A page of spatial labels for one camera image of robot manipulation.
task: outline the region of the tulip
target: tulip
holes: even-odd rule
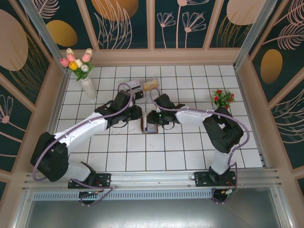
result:
[[[93,50],[88,48],[87,50],[85,50],[86,53],[90,54],[90,56],[92,57],[93,54]]]
[[[77,70],[78,66],[76,63],[74,62],[70,62],[70,64],[68,65],[72,70]]]
[[[72,54],[67,54],[66,58],[70,61],[70,62],[74,62],[75,61],[75,56],[73,56]]]
[[[63,67],[68,67],[68,65],[70,64],[70,61],[68,61],[66,58],[61,58],[61,59],[60,59],[60,64],[61,64]]]
[[[66,53],[67,53],[67,54],[72,54],[72,55],[74,56],[74,51],[73,51],[72,49],[70,49],[70,48],[68,48],[68,49],[66,50]]]
[[[80,68],[83,65],[83,63],[81,62],[81,60],[79,58],[75,59],[74,63],[77,64],[78,68]]]
[[[81,69],[83,72],[88,72],[89,67],[88,67],[87,65],[83,64],[83,65],[80,67],[80,69]]]
[[[84,61],[85,63],[90,62],[91,60],[91,55],[89,53],[85,53],[84,56],[82,56],[82,61]]]

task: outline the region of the pink tulip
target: pink tulip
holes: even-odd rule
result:
[[[70,61],[68,61],[66,58],[61,58],[61,59],[60,59],[60,64],[61,64],[63,67],[68,67],[68,65],[70,64]]]
[[[74,62],[75,61],[75,56],[73,56],[72,54],[67,54],[66,58],[70,61],[70,62]]]
[[[91,55],[89,53],[85,53],[84,56],[82,56],[82,61],[85,63],[90,62],[91,60]]]

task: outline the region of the gold circle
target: gold circle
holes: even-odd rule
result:
[[[108,20],[121,21],[124,16],[119,11],[120,6],[122,12],[123,9],[127,11],[129,17],[134,16],[138,9],[138,0],[92,0],[92,4],[97,12]]]
[[[77,34],[74,29],[64,21],[53,20],[47,24],[49,32],[55,42],[64,47],[71,47],[77,43]]]
[[[273,83],[279,77],[283,66],[283,58],[279,51],[275,49],[268,50],[262,59],[261,77],[267,83]]]
[[[265,0],[229,0],[228,20],[235,25],[251,25],[255,22]]]
[[[0,66],[10,71],[23,68],[28,59],[28,39],[23,27],[0,9]]]

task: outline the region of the yellow tulip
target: yellow tulip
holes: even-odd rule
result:
[[[77,70],[78,66],[76,63],[74,62],[70,62],[70,64],[68,65],[72,70]]]

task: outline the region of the glass vase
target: glass vase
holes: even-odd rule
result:
[[[96,99],[97,92],[89,76],[86,77],[85,79],[81,79],[80,82],[82,84],[82,87],[87,97],[91,100]]]

